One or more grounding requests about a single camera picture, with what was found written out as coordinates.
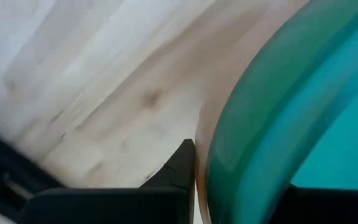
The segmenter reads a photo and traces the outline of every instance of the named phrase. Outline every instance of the teal plastic object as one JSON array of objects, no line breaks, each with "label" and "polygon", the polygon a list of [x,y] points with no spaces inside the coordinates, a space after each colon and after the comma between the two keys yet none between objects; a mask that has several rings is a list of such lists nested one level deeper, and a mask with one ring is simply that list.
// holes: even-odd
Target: teal plastic object
[{"label": "teal plastic object", "polygon": [[213,223],[268,222],[292,178],[358,189],[358,1],[311,1],[261,49],[222,112],[207,172]]}]

